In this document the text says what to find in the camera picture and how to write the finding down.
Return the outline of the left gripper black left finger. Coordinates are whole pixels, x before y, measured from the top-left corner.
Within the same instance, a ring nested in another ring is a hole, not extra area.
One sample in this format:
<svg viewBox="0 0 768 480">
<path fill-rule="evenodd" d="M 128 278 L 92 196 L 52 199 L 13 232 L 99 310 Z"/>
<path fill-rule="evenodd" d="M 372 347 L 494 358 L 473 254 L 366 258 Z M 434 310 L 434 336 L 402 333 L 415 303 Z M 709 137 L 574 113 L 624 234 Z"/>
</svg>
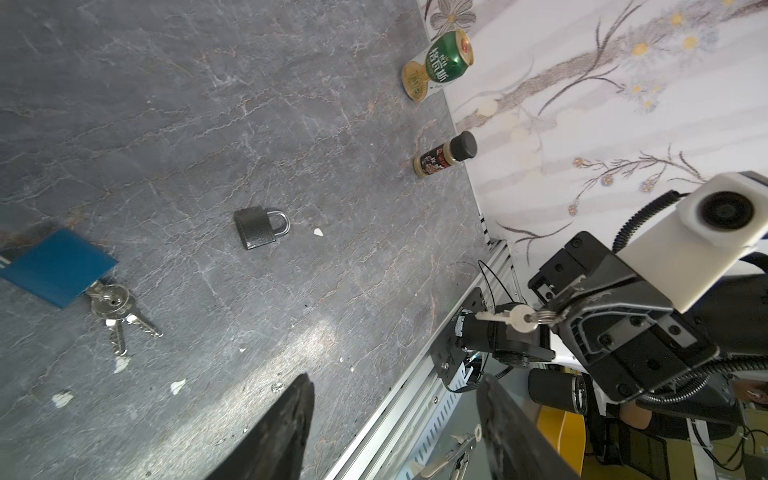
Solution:
<svg viewBox="0 0 768 480">
<path fill-rule="evenodd" d="M 207 479 L 298 479 L 314 405 L 314 384 L 302 373 Z"/>
</svg>

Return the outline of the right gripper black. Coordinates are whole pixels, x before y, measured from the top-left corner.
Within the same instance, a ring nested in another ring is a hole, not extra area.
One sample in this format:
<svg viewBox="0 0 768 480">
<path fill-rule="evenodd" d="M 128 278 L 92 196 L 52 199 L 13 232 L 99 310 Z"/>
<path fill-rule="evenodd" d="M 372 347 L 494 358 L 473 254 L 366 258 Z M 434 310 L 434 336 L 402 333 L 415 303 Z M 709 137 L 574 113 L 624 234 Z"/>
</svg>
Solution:
<svg viewBox="0 0 768 480">
<path fill-rule="evenodd" d="M 590 233 L 576 234 L 529 280 L 558 321 L 551 330 L 610 400 L 667 386 L 717 345 Z"/>
</svg>

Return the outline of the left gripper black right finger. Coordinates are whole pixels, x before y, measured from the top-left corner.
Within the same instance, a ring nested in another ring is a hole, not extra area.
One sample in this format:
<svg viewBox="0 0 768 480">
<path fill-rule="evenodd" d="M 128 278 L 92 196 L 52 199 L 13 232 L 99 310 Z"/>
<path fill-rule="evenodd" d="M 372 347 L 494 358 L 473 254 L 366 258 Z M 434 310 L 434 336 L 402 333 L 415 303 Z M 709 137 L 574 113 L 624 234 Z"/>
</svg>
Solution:
<svg viewBox="0 0 768 480">
<path fill-rule="evenodd" d="M 578 479 L 495 377 L 476 390 L 492 479 Z"/>
</svg>

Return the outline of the black padlock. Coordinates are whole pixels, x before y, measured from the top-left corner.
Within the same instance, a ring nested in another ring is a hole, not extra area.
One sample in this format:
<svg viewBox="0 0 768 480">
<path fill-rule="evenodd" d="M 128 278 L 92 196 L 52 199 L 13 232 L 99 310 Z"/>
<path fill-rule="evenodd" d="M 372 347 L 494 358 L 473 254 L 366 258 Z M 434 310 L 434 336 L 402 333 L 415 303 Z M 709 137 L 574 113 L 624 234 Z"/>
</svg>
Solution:
<svg viewBox="0 0 768 480">
<path fill-rule="evenodd" d="M 261 206 L 240 209 L 233 214 L 233 220 L 245 250 L 275 243 L 286 236 L 292 226 L 283 211 Z"/>
</svg>

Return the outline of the blue padlock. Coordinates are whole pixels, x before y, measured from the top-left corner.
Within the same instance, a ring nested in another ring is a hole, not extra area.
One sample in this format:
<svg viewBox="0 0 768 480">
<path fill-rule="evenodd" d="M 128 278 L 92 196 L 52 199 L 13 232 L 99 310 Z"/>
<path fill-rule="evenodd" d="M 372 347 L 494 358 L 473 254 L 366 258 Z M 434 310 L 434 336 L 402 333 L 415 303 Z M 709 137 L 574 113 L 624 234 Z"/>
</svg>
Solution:
<svg viewBox="0 0 768 480">
<path fill-rule="evenodd" d="M 64 309 L 118 264 L 118 260 L 68 229 L 58 230 L 11 261 L 1 278 Z"/>
</svg>

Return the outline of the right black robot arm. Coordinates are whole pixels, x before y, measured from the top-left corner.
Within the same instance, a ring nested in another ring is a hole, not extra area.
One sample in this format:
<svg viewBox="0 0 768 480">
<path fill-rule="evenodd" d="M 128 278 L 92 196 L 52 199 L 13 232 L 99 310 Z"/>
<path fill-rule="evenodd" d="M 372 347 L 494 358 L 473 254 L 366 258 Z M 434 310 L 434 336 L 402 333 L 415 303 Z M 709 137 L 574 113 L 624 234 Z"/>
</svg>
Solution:
<svg viewBox="0 0 768 480">
<path fill-rule="evenodd" d="M 682 312 L 587 232 L 529 280 L 553 332 L 615 403 L 672 411 L 715 375 L 767 368 L 767 259 L 726 276 Z"/>
</svg>

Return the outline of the small dark spice bottle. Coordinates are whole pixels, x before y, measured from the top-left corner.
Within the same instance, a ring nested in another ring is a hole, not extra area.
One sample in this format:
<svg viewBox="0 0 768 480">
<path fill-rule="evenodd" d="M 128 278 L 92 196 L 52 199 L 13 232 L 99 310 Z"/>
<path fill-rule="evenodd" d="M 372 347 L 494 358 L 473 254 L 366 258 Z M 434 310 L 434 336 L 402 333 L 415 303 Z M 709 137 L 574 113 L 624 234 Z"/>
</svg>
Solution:
<svg viewBox="0 0 768 480">
<path fill-rule="evenodd" d="M 469 131 L 463 131 L 451 140 L 416 156 L 412 162 L 413 169 L 417 176 L 423 178 L 472 159 L 477 152 L 475 136 Z"/>
</svg>

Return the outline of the green beer can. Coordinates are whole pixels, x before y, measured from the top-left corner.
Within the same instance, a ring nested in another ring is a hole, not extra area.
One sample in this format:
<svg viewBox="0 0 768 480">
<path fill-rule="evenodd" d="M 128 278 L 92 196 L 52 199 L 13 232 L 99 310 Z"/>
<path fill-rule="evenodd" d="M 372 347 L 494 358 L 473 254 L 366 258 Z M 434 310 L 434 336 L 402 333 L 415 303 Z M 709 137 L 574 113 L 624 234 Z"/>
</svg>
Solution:
<svg viewBox="0 0 768 480">
<path fill-rule="evenodd" d="M 473 64 L 474 52 L 467 33 L 461 29 L 449 31 L 404 65 L 403 88 L 412 101 L 420 103 L 462 77 Z"/>
</svg>

